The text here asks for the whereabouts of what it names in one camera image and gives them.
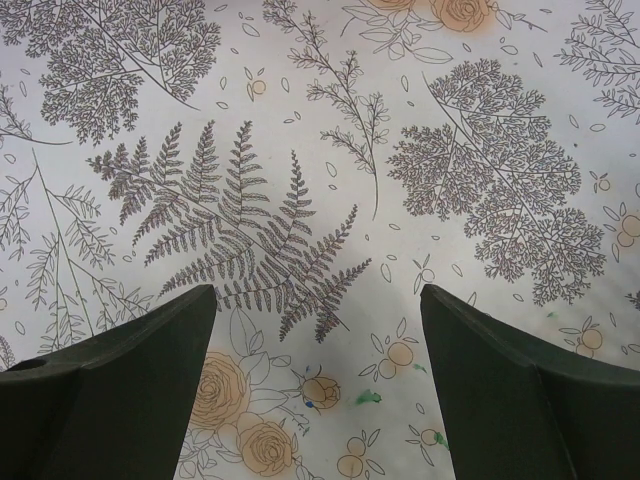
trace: botanical print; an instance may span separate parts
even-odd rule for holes
[[[7,0],[0,5],[7,45],[27,43],[46,57],[42,116],[67,122],[99,144],[138,120],[145,81],[182,104],[215,62],[220,27],[204,20],[204,0]]]
[[[421,403],[416,403],[416,410],[420,415],[425,414],[425,409]],[[429,451],[431,450],[430,447],[436,447],[437,445],[442,445],[447,450],[449,450],[449,444],[444,438],[444,435],[442,434],[442,432],[434,430],[433,428],[425,428],[420,430],[411,424],[409,424],[409,431],[411,432],[412,436],[415,438],[410,438],[408,440],[405,440],[405,442],[407,442],[409,445],[415,445],[417,447],[420,447],[420,453],[422,453],[422,458],[424,458],[424,461],[427,462],[432,467],[434,467],[435,464],[431,459],[431,455],[429,454]]]
[[[115,153],[108,150],[88,160],[93,171],[111,183],[109,197],[122,200],[121,225],[142,212],[147,200],[153,200],[133,245],[152,230],[167,228],[149,250],[145,266],[174,253],[205,251],[168,279],[160,295],[198,282],[213,282],[219,308],[237,305],[251,309],[255,304],[259,311],[266,308],[271,312],[275,307],[282,315],[280,340],[296,323],[311,316],[316,317],[319,343],[335,327],[348,330],[336,312],[347,288],[371,259],[337,272],[331,264],[349,236],[357,206],[340,228],[313,245],[305,219],[316,212],[307,208],[312,200],[305,198],[309,188],[295,152],[291,153],[291,190],[280,206],[283,216],[271,214],[262,208],[269,198],[254,188],[267,180],[255,173],[262,166],[255,161],[257,155],[249,143],[252,123],[244,122],[237,133],[224,178],[226,187],[223,175],[216,174],[220,163],[213,126],[213,121],[205,125],[186,170],[179,150],[180,123],[166,136],[153,163],[148,160],[144,137],[132,154],[120,144]]]
[[[13,367],[15,363],[16,357],[11,351],[9,342],[0,335],[0,372],[4,372],[5,370]]]
[[[378,440],[380,429],[368,434],[365,430],[359,437],[351,437],[347,441],[347,455],[338,459],[338,473],[346,478],[375,478],[374,474],[385,475],[384,468],[370,457],[371,447]]]
[[[211,284],[176,480],[452,480],[426,285],[640,368],[635,3],[0,1],[0,371]]]
[[[26,89],[22,90],[22,93],[26,96]],[[43,145],[66,145],[71,143],[46,142],[33,138],[31,125],[26,120],[21,119],[18,116],[13,106],[13,98],[10,96],[9,86],[2,83],[0,83],[0,118],[2,119],[2,123],[0,123],[0,149],[4,146],[6,138],[26,140],[28,142],[40,143]],[[5,160],[9,163],[15,163],[15,156],[12,154],[6,154]]]
[[[307,402],[307,397],[314,399],[310,407],[316,410],[332,408],[339,399],[337,383],[318,372],[307,380],[295,374],[304,380],[298,389],[264,388],[274,370],[291,365],[291,357],[270,356],[263,331],[239,307],[231,314],[229,332],[234,355],[206,355],[178,462],[179,478],[218,479],[215,467],[224,461],[242,464],[260,477],[295,470],[298,480],[323,480],[296,455],[298,437],[309,432],[310,421],[287,405],[303,396]]]
[[[43,354],[144,315],[152,297],[142,296],[140,287],[127,291],[122,282],[96,272],[115,266],[112,236],[97,223],[100,204],[84,186],[51,190],[35,151],[33,161],[28,177],[7,175],[8,190],[0,190],[0,250],[10,252],[9,261],[20,262],[25,256],[31,261],[25,298],[34,310],[48,310],[51,317],[38,350]],[[30,196],[36,190],[45,203],[34,208]],[[32,239],[27,229],[36,225],[27,218],[34,211],[41,222],[40,238]],[[36,248],[27,253],[30,244]],[[91,297],[98,305],[90,303]]]
[[[358,170],[364,170],[373,175],[375,181],[373,218],[375,219],[378,212],[379,186],[374,147],[387,143],[385,137],[389,129],[381,130],[380,126],[383,122],[390,120],[382,95],[379,92],[369,96],[358,95],[354,87],[357,78],[363,75],[363,71],[360,69],[355,50],[347,51],[347,59],[340,62],[342,68],[336,68],[329,62],[329,57],[321,50],[327,43],[322,36],[324,31],[315,23],[316,18],[311,13],[303,14],[302,21],[297,23],[292,17],[297,7],[291,0],[266,0],[264,7],[264,19],[267,22],[279,26],[285,33],[299,34],[296,41],[305,44],[302,52],[292,48],[291,55],[288,56],[296,66],[316,68],[320,75],[330,73],[336,79],[336,82],[327,85],[321,85],[316,79],[313,84],[309,84],[307,99],[331,100],[332,105],[345,115],[345,120],[349,120],[356,130],[360,131],[359,135],[364,140],[362,144],[356,141],[351,132],[340,131],[339,126],[334,130],[321,132],[321,138],[331,140],[334,147],[346,148],[356,157]]]
[[[429,9],[420,8],[425,3]],[[529,30],[546,30],[525,19],[524,13],[512,14],[503,10],[498,2],[488,0],[359,0],[356,5],[343,7],[351,15],[342,33],[356,20],[366,24],[366,30],[360,36],[378,43],[373,53],[387,51],[390,60],[400,60],[411,55],[423,63],[440,64],[453,60],[447,51],[427,44],[423,36],[442,27],[454,32],[470,33],[489,22],[490,17],[502,24],[507,30],[514,22],[521,22]]]
[[[602,210],[613,223],[613,225],[604,223],[602,226],[615,234],[611,251],[616,262],[620,263],[620,249],[632,247],[636,243],[636,238],[640,237],[640,218],[628,212],[625,202],[620,202],[620,205],[614,208],[605,205]]]
[[[586,80],[593,81],[600,96],[593,101],[609,109],[608,117],[636,116],[640,124],[638,73],[636,55],[640,46],[633,38],[633,11],[622,0],[587,0],[586,15],[578,15],[571,25],[567,48],[560,49],[562,65],[572,71],[582,70]]]
[[[635,294],[628,293],[625,298],[633,304],[636,310],[640,310],[640,290]]]
[[[416,279],[413,281],[413,294],[416,295],[420,289],[424,285],[429,285],[433,283],[436,279],[436,274],[430,268],[427,268],[429,265],[429,260],[431,260],[431,254],[428,254],[422,263],[417,260],[413,260],[413,264],[418,268],[418,275]]]
[[[564,342],[571,346],[577,354],[593,358],[596,350],[603,344],[603,336],[598,329],[599,326],[600,324],[594,323],[593,317],[589,316],[582,324],[582,328],[564,327],[560,329],[560,332],[567,336]]]
[[[413,363],[414,352],[411,347],[416,348],[419,343],[413,337],[405,336],[407,330],[407,319],[400,320],[398,327],[396,328],[396,339],[392,343],[391,336],[384,337],[384,344],[380,341],[375,333],[371,334],[371,343],[376,351],[383,355],[384,358],[378,363],[373,363],[362,370],[358,376],[366,377],[373,374],[373,381],[377,382],[379,377],[390,379],[396,376],[399,370],[404,367],[408,367]],[[415,370],[422,370],[426,373],[425,367],[417,363],[413,364]]]
[[[577,208],[560,208],[580,188],[578,165],[535,115],[544,103],[498,61],[465,62],[427,83],[449,117],[441,128],[404,128],[388,163],[412,215],[465,215],[467,237],[489,278],[515,282],[531,270],[537,305],[572,303],[604,273],[603,232]]]

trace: fern frond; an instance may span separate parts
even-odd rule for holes
[[[160,153],[151,167],[151,178],[159,185],[165,187],[179,186],[178,181],[170,177],[182,173],[179,167],[184,162],[176,159],[180,153],[180,150],[178,150],[178,140],[180,139],[181,131],[182,123],[178,122],[176,126],[169,131],[169,135],[165,137]]]
[[[180,185],[182,193],[196,203],[217,202],[217,194],[220,193],[215,183],[222,177],[213,174],[218,168],[218,157],[214,155],[216,147],[213,145],[214,123],[211,120],[202,130],[196,153]]]
[[[109,199],[123,198],[120,225],[124,225],[134,213],[141,212],[147,200],[153,199],[155,187],[142,177],[149,171],[147,158],[147,141],[141,137],[131,160],[124,143],[118,145],[115,155],[107,150],[104,156],[98,155],[93,160],[87,160],[93,171],[101,174],[102,180],[112,180]]]
[[[320,319],[316,327],[316,340],[322,342],[329,331],[341,323],[334,312],[338,310],[347,288],[365,271],[370,263],[371,259],[369,258],[357,267],[348,268],[346,272],[340,270],[338,275],[332,275],[331,279],[325,279],[314,285],[312,289],[305,291],[298,287],[296,305],[291,306],[282,316],[280,340],[284,340],[293,326],[303,318],[318,314]]]
[[[222,287],[216,286],[216,296],[218,298],[218,309],[222,310],[222,305],[226,308],[233,306],[252,309],[252,299],[259,311],[263,309],[263,303],[268,312],[273,309],[273,297],[275,297],[275,307],[277,312],[282,312],[294,295],[294,286],[291,280],[284,279],[270,287],[260,286],[259,281],[254,276],[251,279],[226,283]]]
[[[189,204],[172,190],[160,190],[155,196],[155,205],[147,215],[133,237],[133,246],[155,228],[173,223],[174,216],[182,218],[183,212],[189,212]]]
[[[0,364],[0,372],[10,369],[16,363],[16,357],[11,351],[11,346],[2,335],[0,335],[0,360],[4,364]]]
[[[347,220],[340,225],[339,229],[336,228],[335,233],[330,233],[322,241],[318,241],[317,247],[310,245],[309,249],[303,252],[306,262],[301,272],[303,282],[322,282],[325,272],[330,271],[329,264],[333,263],[338,250],[342,249],[342,244],[349,236],[349,230],[353,227],[357,213],[358,206],[354,205]]]
[[[189,169],[180,182],[175,180],[183,164],[177,159],[180,124],[165,139],[151,168],[147,167],[148,163],[134,165],[124,146],[119,147],[115,155],[107,152],[103,157],[88,160],[95,172],[111,182],[112,199],[123,199],[122,221],[140,211],[146,200],[153,200],[153,208],[134,235],[134,245],[153,229],[167,227],[167,230],[149,250],[145,266],[173,252],[206,249],[175,273],[164,284],[160,295],[185,285],[214,282],[220,308],[223,305],[228,308],[241,305],[247,309],[255,306],[258,310],[274,309],[283,315],[283,322],[288,325],[283,327],[283,337],[294,323],[311,315],[329,319],[325,321],[328,326],[341,323],[333,312],[337,311],[346,288],[368,261],[356,269],[324,279],[331,274],[330,264],[349,235],[357,206],[335,233],[323,238],[317,247],[310,245],[308,237],[312,230],[305,219],[316,212],[309,209],[312,200],[308,198],[309,190],[295,152],[291,157],[291,190],[279,212],[272,216],[257,206],[270,200],[253,191],[253,187],[267,181],[254,173],[262,166],[254,162],[256,155],[249,143],[252,128],[249,121],[244,122],[237,134],[229,160],[231,167],[225,176],[226,188],[218,199],[220,192],[215,184],[221,177],[214,175],[218,158],[213,126],[214,123],[209,122],[203,129]],[[144,139],[138,150],[144,155],[137,157],[146,160]],[[206,205],[208,202],[217,202],[218,212],[211,210]],[[257,216],[267,217],[266,225],[258,223],[254,219]],[[257,230],[257,238],[242,227]],[[109,328],[117,322],[118,318],[105,313],[100,326]]]
[[[269,198],[261,193],[247,191],[248,188],[267,183],[267,180],[259,176],[248,175],[256,170],[262,170],[262,166],[251,163],[256,158],[255,153],[249,153],[253,145],[251,139],[252,122],[246,121],[237,133],[238,140],[233,142],[235,149],[231,150],[232,158],[229,160],[235,168],[228,168],[229,177],[226,178],[228,189],[223,189],[222,202],[219,204],[220,213],[234,227],[247,226],[260,228],[260,224],[252,220],[250,216],[269,217],[266,210],[247,205],[248,202],[268,202]]]
[[[369,258],[355,268],[348,268],[346,273],[340,271],[339,276],[333,276],[333,282],[329,280],[325,282],[322,287],[324,295],[321,298],[323,304],[328,305],[328,307],[318,312],[318,320],[316,321],[316,341],[318,343],[322,343],[331,330],[342,324],[335,314],[340,305],[340,300],[346,293],[347,288],[365,271],[370,263],[371,259]]]
[[[305,181],[302,179],[302,170],[298,163],[296,153],[291,151],[293,176],[291,177],[291,191],[287,193],[287,199],[282,202],[280,211],[286,217],[273,215],[267,222],[267,226],[257,233],[262,246],[271,255],[288,264],[292,269],[303,268],[302,250],[296,245],[308,246],[307,240],[296,230],[306,236],[311,236],[311,228],[305,223],[306,217],[315,215],[315,211],[306,209],[312,200],[305,200],[309,193]]]
[[[145,267],[154,260],[171,255],[175,252],[188,252],[189,246],[192,250],[198,248],[198,239],[203,247],[207,247],[209,242],[215,242],[215,217],[211,213],[196,209],[192,213],[185,213],[180,225],[170,228],[156,241],[144,261]]]
[[[233,280],[236,278],[236,271],[237,278],[253,276],[256,260],[252,246],[251,241],[237,232],[221,230],[209,252],[173,275],[163,285],[160,296],[198,282],[215,282],[227,277]]]

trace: rose illustration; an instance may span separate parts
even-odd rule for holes
[[[445,27],[472,32],[489,15],[487,0],[431,0],[431,11]]]
[[[247,410],[250,396],[247,379],[228,355],[208,352],[191,412],[191,423],[217,430],[235,422]]]
[[[277,423],[243,413],[237,424],[237,445],[245,465],[262,477],[277,475],[293,463],[291,439]]]
[[[330,378],[311,378],[302,385],[302,396],[305,403],[312,403],[310,406],[320,409],[331,408],[340,400],[340,386]]]
[[[398,12],[413,6],[416,0],[372,0],[371,3],[380,10]]]

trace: orange flower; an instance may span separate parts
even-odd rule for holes
[[[291,439],[277,423],[254,413],[238,419],[239,448],[245,465],[262,477],[273,477],[293,463]]]
[[[249,406],[247,379],[228,355],[208,352],[191,412],[191,423],[217,430],[235,422]]]
[[[487,0],[431,0],[431,11],[445,27],[472,32],[489,15]]]
[[[371,3],[380,10],[398,12],[408,10],[416,0],[371,0]]]
[[[302,396],[316,408],[331,408],[340,400],[340,387],[335,380],[315,377],[304,382]]]

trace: fern leaf illustration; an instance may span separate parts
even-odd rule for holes
[[[11,351],[11,346],[2,335],[0,335],[0,360],[2,360],[2,363],[0,363],[0,372],[8,370],[16,363],[16,357]]]
[[[427,83],[450,122],[406,128],[389,159],[414,215],[467,215],[468,237],[490,278],[509,282],[530,270],[533,298],[571,303],[603,273],[602,231],[576,209],[560,209],[580,189],[578,165],[549,140],[544,103],[497,61],[465,62]]]
[[[303,252],[306,264],[302,268],[301,275],[305,282],[311,281],[316,284],[322,282],[324,275],[331,271],[329,264],[333,263],[338,250],[342,248],[342,244],[349,236],[349,230],[353,227],[357,213],[358,206],[354,205],[347,220],[340,225],[339,229],[336,228],[334,233],[318,241],[317,247],[310,245],[309,249]]]
[[[249,150],[253,146],[249,143],[251,139],[252,122],[244,122],[238,132],[238,140],[233,142],[235,149],[231,151],[232,158],[229,160],[234,168],[228,168],[229,177],[226,178],[229,189],[223,190],[220,212],[234,227],[247,226],[259,228],[260,225],[249,216],[269,217],[269,212],[260,208],[248,205],[249,202],[268,202],[269,199],[261,194],[249,192],[247,189],[255,185],[267,183],[267,180],[259,176],[248,175],[256,170],[261,170],[262,166],[252,163],[256,158],[255,153]]]
[[[182,177],[182,193],[196,203],[217,202],[217,194],[220,193],[215,184],[222,177],[213,174],[218,168],[218,157],[214,155],[216,148],[213,145],[214,123],[212,120],[204,127],[189,170]]]
[[[295,152],[291,152],[293,176],[291,177],[291,191],[287,193],[287,199],[282,202],[280,212],[284,215],[272,215],[267,226],[257,232],[262,246],[273,256],[287,263],[289,268],[300,269],[303,266],[303,254],[299,246],[306,247],[307,240],[301,236],[311,236],[311,228],[306,224],[305,218],[315,215],[315,211],[306,207],[312,200],[306,197],[309,189],[306,188],[302,178],[302,170]]]
[[[266,179],[253,172],[262,166],[251,151],[252,123],[244,122],[237,134],[225,178],[226,188],[220,193],[215,175],[218,158],[214,154],[213,122],[200,136],[196,153],[178,183],[183,162],[179,159],[178,136],[174,128],[164,142],[158,159],[142,172],[128,160],[124,147],[111,155],[89,159],[88,163],[103,180],[111,182],[113,200],[122,199],[126,206],[123,221],[142,209],[138,192],[154,206],[142,220],[134,242],[152,229],[165,227],[145,259],[145,266],[174,253],[194,251],[198,258],[182,267],[163,285],[160,295],[198,282],[214,283],[219,308],[243,308],[277,311],[289,325],[282,338],[302,318],[318,317],[319,342],[336,325],[343,325],[337,316],[346,289],[369,265],[363,264],[332,275],[331,263],[342,248],[355,221],[354,206],[347,220],[328,235],[318,247],[310,244],[312,231],[306,218],[315,214],[309,210],[312,200],[305,186],[302,169],[292,152],[291,190],[271,214],[256,206],[269,198],[254,191]],[[127,197],[127,192],[134,192]],[[265,217],[266,225],[256,217]],[[110,324],[109,318],[103,318]]]
[[[124,225],[127,218],[134,213],[142,211],[147,200],[153,198],[155,186],[146,182],[143,177],[149,171],[148,158],[147,141],[142,137],[131,160],[123,143],[118,145],[115,155],[107,150],[104,156],[98,155],[93,160],[87,160],[93,171],[101,175],[102,180],[112,180],[109,198],[124,199],[120,209],[120,225]]]
[[[135,247],[140,239],[152,229],[166,226],[174,221],[174,216],[182,218],[182,214],[189,212],[189,203],[171,190],[159,190],[154,197],[154,205],[149,215],[142,221],[133,237]]]
[[[180,132],[182,131],[182,124],[178,124],[169,131],[164,139],[162,148],[156,161],[151,167],[151,178],[157,185],[163,185],[165,187],[178,187],[178,181],[175,178],[171,178],[175,175],[180,175],[182,170],[180,167],[184,162],[177,160],[178,154],[178,141],[180,139]]]
[[[640,291],[635,295],[633,293],[628,293],[624,298],[629,300],[636,310],[640,310]]]
[[[203,247],[215,241],[215,219],[210,212],[194,208],[192,213],[185,213],[180,225],[169,228],[167,233],[154,243],[145,258],[145,266],[154,260],[175,252],[188,252],[198,248],[198,240]]]

